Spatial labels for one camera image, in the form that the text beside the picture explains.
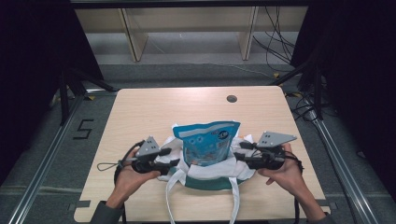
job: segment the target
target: wooden table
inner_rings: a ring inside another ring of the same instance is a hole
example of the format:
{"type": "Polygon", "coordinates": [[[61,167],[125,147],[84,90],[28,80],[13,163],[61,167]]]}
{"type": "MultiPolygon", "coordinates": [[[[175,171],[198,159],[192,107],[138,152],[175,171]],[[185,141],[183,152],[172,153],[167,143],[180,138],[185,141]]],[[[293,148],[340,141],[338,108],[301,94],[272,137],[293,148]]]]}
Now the wooden table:
{"type": "MultiPolygon", "coordinates": [[[[114,169],[100,172],[100,162],[115,162],[134,143],[154,136],[161,145],[172,136],[171,126],[208,123],[215,120],[241,122],[239,135],[258,140],[263,131],[293,134],[293,152],[303,161],[304,179],[317,200],[324,194],[304,143],[279,87],[204,87],[129,89],[119,91],[102,140],[92,163],[80,200],[89,207],[76,210],[77,222],[89,222],[96,205],[113,190],[114,169]],[[229,103],[227,96],[237,97],[229,103]]],[[[279,185],[266,186],[266,177],[254,175],[240,185],[241,204],[237,220],[294,218],[293,197],[279,185]]],[[[126,202],[128,221],[169,221],[165,203],[166,183],[150,180],[126,202]]],[[[175,221],[229,220],[233,195],[229,190],[204,191],[176,184],[170,205],[175,221]]]]}

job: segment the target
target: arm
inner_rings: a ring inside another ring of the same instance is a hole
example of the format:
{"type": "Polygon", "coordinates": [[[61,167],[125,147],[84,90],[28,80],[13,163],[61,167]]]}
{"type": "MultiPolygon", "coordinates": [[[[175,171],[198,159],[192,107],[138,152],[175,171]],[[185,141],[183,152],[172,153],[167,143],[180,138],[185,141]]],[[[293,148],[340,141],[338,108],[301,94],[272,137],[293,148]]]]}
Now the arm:
{"type": "MultiPolygon", "coordinates": [[[[290,144],[283,145],[286,153],[291,153],[290,144]]],[[[297,161],[285,160],[278,170],[260,169],[258,173],[269,177],[266,184],[276,182],[280,187],[292,194],[303,208],[309,222],[318,222],[326,218],[325,213],[318,205],[314,195],[308,189],[298,168],[297,161]]]]}
{"type": "Polygon", "coordinates": [[[160,175],[158,171],[151,171],[146,174],[139,174],[130,164],[123,164],[113,192],[108,197],[107,202],[99,202],[91,219],[91,224],[112,224],[118,223],[124,208],[123,204],[134,194],[146,181],[160,175]]]}

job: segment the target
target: person's right hand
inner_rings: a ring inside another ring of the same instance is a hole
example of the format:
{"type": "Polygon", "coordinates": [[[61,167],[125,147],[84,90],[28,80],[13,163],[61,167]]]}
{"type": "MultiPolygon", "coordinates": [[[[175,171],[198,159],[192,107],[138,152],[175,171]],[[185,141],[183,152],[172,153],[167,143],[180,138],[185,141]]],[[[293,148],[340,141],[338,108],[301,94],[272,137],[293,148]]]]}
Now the person's right hand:
{"type": "MultiPolygon", "coordinates": [[[[289,143],[282,145],[286,151],[286,155],[292,156],[291,146],[289,143]]],[[[274,181],[290,194],[296,195],[303,189],[306,189],[306,184],[302,177],[297,161],[285,159],[285,163],[278,170],[259,169],[257,171],[260,175],[267,176],[269,179],[266,184],[270,185],[274,181]]]]}

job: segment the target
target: plastic pouch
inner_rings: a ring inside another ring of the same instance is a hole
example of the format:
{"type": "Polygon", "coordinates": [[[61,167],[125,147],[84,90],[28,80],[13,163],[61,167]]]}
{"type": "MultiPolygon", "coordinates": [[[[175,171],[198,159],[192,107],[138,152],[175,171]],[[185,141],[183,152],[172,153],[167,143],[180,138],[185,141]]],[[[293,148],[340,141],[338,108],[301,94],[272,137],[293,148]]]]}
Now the plastic pouch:
{"type": "Polygon", "coordinates": [[[215,121],[176,126],[173,132],[183,141],[184,162],[189,166],[208,166],[227,159],[239,125],[235,121],[215,121]]]}

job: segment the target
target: sleeve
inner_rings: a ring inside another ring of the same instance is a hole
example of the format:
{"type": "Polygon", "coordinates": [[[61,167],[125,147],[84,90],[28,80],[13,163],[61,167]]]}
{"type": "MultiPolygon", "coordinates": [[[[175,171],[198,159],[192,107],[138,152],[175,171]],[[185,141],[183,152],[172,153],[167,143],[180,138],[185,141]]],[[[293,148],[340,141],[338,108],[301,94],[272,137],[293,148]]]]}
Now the sleeve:
{"type": "Polygon", "coordinates": [[[327,215],[322,220],[319,220],[316,222],[309,222],[309,223],[311,223],[311,224],[336,224],[335,221],[332,219],[331,215],[327,215]]]}
{"type": "Polygon", "coordinates": [[[116,224],[119,222],[124,209],[115,209],[106,206],[106,202],[101,201],[93,213],[91,224],[116,224]]]}

